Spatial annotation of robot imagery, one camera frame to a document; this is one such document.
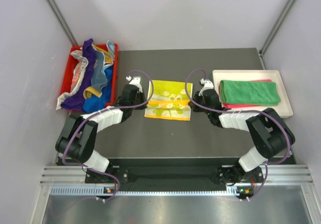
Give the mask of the pink towel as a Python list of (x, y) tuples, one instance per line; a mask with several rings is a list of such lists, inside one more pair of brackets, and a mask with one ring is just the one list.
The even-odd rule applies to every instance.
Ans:
[[(262, 82), (271, 82), (271, 79), (260, 79), (255, 81), (262, 81)], [(262, 105), (251, 105), (251, 104), (230, 104), (230, 103), (222, 103), (222, 106), (225, 108), (244, 108), (244, 107), (255, 107), (255, 106), (262, 106)]]

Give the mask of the green towel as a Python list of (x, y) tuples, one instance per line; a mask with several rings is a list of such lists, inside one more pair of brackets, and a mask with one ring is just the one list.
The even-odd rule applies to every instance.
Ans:
[(275, 106), (281, 102), (275, 82), (221, 80), (219, 92), (222, 103)]

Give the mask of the yellow patterned towel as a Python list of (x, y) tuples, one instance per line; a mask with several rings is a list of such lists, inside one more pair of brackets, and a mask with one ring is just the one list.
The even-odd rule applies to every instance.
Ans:
[(189, 121), (191, 108), (189, 96), (193, 84), (188, 82), (153, 80), (149, 85), (144, 116), (151, 119)]

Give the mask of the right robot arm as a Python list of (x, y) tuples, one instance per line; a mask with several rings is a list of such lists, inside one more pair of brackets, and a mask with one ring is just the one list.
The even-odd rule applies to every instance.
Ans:
[(295, 136), (284, 120), (273, 108), (263, 111), (231, 111), (221, 106), (214, 89), (197, 91), (194, 97), (188, 95), (189, 106), (196, 113), (206, 113), (210, 123), (224, 129), (237, 129), (250, 134), (254, 147), (234, 164), (237, 180), (247, 181), (252, 170), (269, 161), (283, 150), (289, 154), (295, 143)]

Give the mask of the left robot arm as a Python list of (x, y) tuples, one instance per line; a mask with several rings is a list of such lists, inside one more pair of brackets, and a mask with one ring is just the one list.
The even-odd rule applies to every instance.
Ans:
[(56, 151), (95, 170), (101, 181), (110, 181), (114, 171), (109, 167), (109, 160), (94, 150), (96, 135), (126, 121), (133, 110), (145, 109), (145, 101), (142, 86), (130, 83), (125, 85), (116, 104), (87, 115), (71, 114), (57, 139)]

